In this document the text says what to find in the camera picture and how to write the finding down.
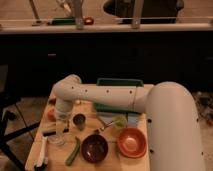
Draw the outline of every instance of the green cucumber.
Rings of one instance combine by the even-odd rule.
[[[81,141],[78,137],[75,137],[75,140],[76,140],[75,148],[72,151],[72,153],[68,156],[68,158],[66,159],[66,161],[65,161],[66,166],[70,166],[72,164],[72,162],[74,161],[74,159],[76,158],[76,156],[80,150]]]

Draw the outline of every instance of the green object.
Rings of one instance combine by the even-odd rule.
[[[76,158],[76,156],[80,150],[81,141],[78,137],[75,137],[75,140],[76,140],[75,148],[72,151],[72,153],[69,155],[69,157],[66,159],[66,161],[65,161],[66,166],[70,166],[72,164],[72,162],[74,161],[74,159]]]
[[[143,87],[143,81],[139,79],[120,79],[120,78],[98,78],[98,86],[136,86]],[[125,109],[120,109],[112,106],[107,106],[99,103],[94,104],[95,109],[98,112],[109,113],[137,113]]]
[[[53,18],[51,25],[75,25],[75,18]]]
[[[113,122],[114,122],[114,127],[117,129],[125,128],[128,124],[126,116],[124,115],[115,116],[115,118],[113,119]]]

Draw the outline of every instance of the bowl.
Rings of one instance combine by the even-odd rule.
[[[98,134],[88,136],[81,145],[83,158],[90,163],[102,161],[108,153],[108,144],[105,138]]]
[[[147,141],[138,128],[124,128],[117,139],[122,155],[130,158],[143,157],[146,154]]]

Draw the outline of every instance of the cup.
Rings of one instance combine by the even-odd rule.
[[[78,113],[73,117],[73,123],[80,131],[82,131],[85,128],[85,122],[86,117],[81,113]]]

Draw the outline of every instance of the floor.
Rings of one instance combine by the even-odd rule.
[[[195,100],[197,99],[197,93],[193,93]],[[208,98],[209,93],[203,93],[202,97]],[[44,107],[47,103],[47,97],[25,97],[22,98],[21,102],[18,103],[20,110],[23,113],[23,116],[27,122],[27,124],[32,124],[36,121],[39,121],[41,115],[43,113]],[[207,111],[206,107],[197,103],[198,111],[202,113],[202,116],[199,117],[200,130],[202,136],[202,142],[204,147],[204,157],[206,164],[206,171],[213,170],[213,126],[207,124]],[[8,108],[10,111],[17,113],[14,106]],[[8,124],[7,132],[11,132],[13,130],[24,127],[23,121],[19,115],[17,115],[17,119],[14,121],[10,121]],[[30,147],[32,145],[32,139],[28,133],[9,141],[8,143],[12,149],[12,151],[17,155],[17,157],[23,162],[26,162],[27,156],[30,151]],[[0,152],[0,171],[16,171],[17,168],[13,165],[13,163]]]

